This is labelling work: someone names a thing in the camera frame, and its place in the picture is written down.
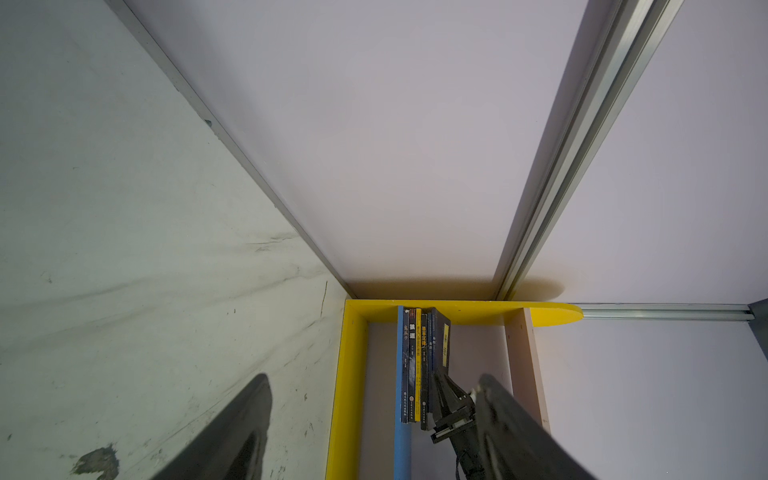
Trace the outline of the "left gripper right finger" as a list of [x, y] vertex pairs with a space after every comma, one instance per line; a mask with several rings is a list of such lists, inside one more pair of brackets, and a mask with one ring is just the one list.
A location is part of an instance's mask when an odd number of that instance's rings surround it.
[[479, 458], [487, 479], [591, 479], [490, 374], [475, 388]]

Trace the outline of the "dark blue file underneath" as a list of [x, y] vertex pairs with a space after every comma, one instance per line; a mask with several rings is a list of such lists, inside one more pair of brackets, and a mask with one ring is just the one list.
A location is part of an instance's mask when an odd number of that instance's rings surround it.
[[450, 362], [451, 320], [437, 308], [432, 309], [433, 369], [448, 374]]

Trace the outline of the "black wolf cover book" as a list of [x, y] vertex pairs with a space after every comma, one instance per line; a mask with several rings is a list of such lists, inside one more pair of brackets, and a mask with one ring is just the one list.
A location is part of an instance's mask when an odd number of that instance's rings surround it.
[[406, 320], [407, 320], [407, 393], [408, 393], [408, 422], [415, 423], [415, 411], [416, 411], [416, 365], [415, 365], [415, 351], [416, 351], [416, 311], [414, 308], [406, 308]]

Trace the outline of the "dark old man cover book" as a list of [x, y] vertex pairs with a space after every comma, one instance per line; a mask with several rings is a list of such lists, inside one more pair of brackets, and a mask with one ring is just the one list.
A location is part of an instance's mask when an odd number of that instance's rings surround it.
[[409, 400], [409, 360], [410, 360], [410, 337], [409, 337], [409, 313], [407, 307], [399, 308], [400, 327], [401, 327], [401, 422], [408, 424], [410, 418], [410, 400]]

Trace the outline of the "yellow cartoon cover book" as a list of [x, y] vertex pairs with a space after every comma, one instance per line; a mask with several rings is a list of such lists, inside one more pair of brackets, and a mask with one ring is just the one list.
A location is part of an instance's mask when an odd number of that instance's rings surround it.
[[415, 311], [415, 325], [414, 325], [414, 420], [416, 423], [422, 422], [422, 345], [421, 345], [421, 332], [422, 332], [422, 311], [420, 308], [416, 308]]

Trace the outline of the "blue file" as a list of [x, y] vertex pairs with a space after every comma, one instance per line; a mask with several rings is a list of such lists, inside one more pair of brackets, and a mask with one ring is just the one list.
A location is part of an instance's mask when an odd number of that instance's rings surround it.
[[434, 344], [435, 344], [435, 335], [434, 335], [434, 324], [435, 324], [435, 318], [434, 318], [434, 309], [429, 308], [426, 313], [427, 318], [427, 333], [426, 333], [426, 340], [427, 340], [427, 359], [426, 359], [426, 366], [427, 366], [427, 383], [431, 384], [434, 376]]

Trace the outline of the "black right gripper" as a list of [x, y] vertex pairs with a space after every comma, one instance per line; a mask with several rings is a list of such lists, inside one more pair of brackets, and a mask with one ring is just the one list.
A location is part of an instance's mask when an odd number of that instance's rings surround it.
[[430, 412], [433, 419], [431, 439], [434, 444], [448, 440], [455, 453], [455, 475], [465, 479], [482, 479], [483, 465], [479, 457], [475, 404], [442, 369], [430, 377]]

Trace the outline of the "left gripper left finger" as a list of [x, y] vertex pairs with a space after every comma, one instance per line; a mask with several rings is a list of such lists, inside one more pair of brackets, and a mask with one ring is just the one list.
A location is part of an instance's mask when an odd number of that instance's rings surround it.
[[156, 479], [259, 479], [272, 410], [268, 376], [256, 375]]

